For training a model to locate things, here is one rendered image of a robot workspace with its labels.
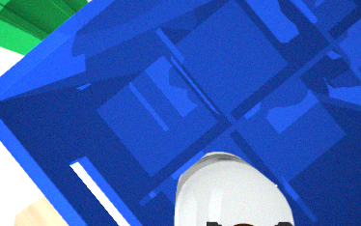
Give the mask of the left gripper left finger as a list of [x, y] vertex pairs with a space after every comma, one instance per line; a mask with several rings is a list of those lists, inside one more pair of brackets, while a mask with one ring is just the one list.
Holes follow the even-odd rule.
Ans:
[[207, 226], [222, 226], [222, 224], [218, 224], [217, 221], [207, 221]]

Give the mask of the green bottle crate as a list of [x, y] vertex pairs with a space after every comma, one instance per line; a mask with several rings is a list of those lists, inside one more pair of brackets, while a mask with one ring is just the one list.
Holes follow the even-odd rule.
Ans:
[[25, 56], [91, 0], [0, 0], [0, 47]]

